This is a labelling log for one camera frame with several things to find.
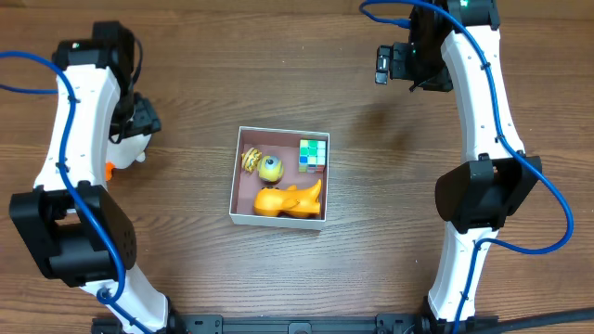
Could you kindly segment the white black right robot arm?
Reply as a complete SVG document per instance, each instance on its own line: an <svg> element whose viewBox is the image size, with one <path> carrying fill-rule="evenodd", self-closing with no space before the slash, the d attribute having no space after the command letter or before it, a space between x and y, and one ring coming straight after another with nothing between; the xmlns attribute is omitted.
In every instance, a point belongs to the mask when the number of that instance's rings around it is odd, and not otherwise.
<svg viewBox="0 0 594 334"><path fill-rule="evenodd" d="M477 328L475 294L489 248L542 172L525 153L500 65L493 1L413 1L408 41L394 45L389 75L424 90L454 92L462 131L461 164L438 178L435 205L445 222L436 278L419 333Z"/></svg>

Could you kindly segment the white plush duck toy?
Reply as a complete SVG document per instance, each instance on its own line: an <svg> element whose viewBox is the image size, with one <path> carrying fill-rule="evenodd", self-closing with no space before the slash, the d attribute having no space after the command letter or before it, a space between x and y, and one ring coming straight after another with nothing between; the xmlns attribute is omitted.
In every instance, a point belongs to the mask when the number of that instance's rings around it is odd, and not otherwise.
<svg viewBox="0 0 594 334"><path fill-rule="evenodd" d="M144 162L145 149L149 144L151 135L135 135L123 139L119 144L108 142L106 157L106 180L112 178L114 169L126 169L133 162Z"/></svg>

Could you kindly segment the yellow one-eyed ball toy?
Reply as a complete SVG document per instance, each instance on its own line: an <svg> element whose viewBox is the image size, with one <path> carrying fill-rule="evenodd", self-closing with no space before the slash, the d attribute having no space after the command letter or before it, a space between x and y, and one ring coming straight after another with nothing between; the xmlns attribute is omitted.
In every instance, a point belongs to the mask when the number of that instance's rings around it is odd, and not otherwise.
<svg viewBox="0 0 594 334"><path fill-rule="evenodd" d="M267 183L277 183L284 174L284 165L277 156L264 156L258 164L258 175Z"/></svg>

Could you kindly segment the white box pink interior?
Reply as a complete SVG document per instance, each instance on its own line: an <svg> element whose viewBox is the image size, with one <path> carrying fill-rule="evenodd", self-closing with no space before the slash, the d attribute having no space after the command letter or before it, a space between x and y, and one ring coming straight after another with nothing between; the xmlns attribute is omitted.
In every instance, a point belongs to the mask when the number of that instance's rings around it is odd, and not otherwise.
<svg viewBox="0 0 594 334"><path fill-rule="evenodd" d="M298 169L299 143L301 139L324 140L327 142L327 166L323 173L300 173ZM231 186L229 215L236 225L259 225L297 229L321 230L327 220L328 181L329 181L329 140L330 134L297 130L283 130L241 126L238 134L236 159ZM249 148L257 148L264 156L277 156L284 165L284 174L279 182L267 183L258 175L258 167L253 173L241 168L241 154ZM318 180L323 183L319 196L321 214L307 218L295 218L287 214L277 217L256 214L253 203L258 192L265 187L286 189L296 185L298 189L313 186Z"/></svg>

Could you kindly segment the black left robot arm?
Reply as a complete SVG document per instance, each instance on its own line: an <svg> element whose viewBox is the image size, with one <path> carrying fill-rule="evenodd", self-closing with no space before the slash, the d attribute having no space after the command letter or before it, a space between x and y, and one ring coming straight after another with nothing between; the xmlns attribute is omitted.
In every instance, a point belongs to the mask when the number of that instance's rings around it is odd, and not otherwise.
<svg viewBox="0 0 594 334"><path fill-rule="evenodd" d="M107 190L115 169L145 159L161 121L134 87L140 42L117 21L85 40L59 43L46 66L57 76L50 147L31 191L15 194L10 218L40 272L93 295L111 312L96 333L182 333L170 300L136 262L134 226Z"/></svg>

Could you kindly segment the orange dinosaur figure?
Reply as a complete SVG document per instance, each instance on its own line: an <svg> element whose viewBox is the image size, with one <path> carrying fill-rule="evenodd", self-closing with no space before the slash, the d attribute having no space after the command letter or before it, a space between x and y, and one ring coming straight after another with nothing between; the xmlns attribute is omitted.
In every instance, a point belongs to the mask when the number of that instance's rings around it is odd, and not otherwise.
<svg viewBox="0 0 594 334"><path fill-rule="evenodd" d="M287 214L295 218L307 218L321 214L319 196L323 183L318 180L313 186L298 189L296 185L286 189L265 187L255 197L253 209L256 214L277 217Z"/></svg>

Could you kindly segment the colourful puzzle cube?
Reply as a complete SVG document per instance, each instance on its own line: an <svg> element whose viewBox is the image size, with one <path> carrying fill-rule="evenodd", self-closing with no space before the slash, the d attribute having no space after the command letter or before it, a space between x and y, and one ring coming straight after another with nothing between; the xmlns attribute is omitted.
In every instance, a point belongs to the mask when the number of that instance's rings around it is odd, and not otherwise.
<svg viewBox="0 0 594 334"><path fill-rule="evenodd" d="M324 140L301 139L298 169L300 173L323 173L327 166L328 146Z"/></svg>

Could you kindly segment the round yellow cookie toy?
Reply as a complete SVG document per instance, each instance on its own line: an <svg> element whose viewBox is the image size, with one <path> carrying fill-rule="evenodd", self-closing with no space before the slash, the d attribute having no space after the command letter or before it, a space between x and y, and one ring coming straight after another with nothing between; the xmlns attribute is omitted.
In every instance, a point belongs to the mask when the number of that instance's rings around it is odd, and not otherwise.
<svg viewBox="0 0 594 334"><path fill-rule="evenodd" d="M257 148L249 148L246 152L241 154L241 168L247 173L253 173L263 157L261 150Z"/></svg>

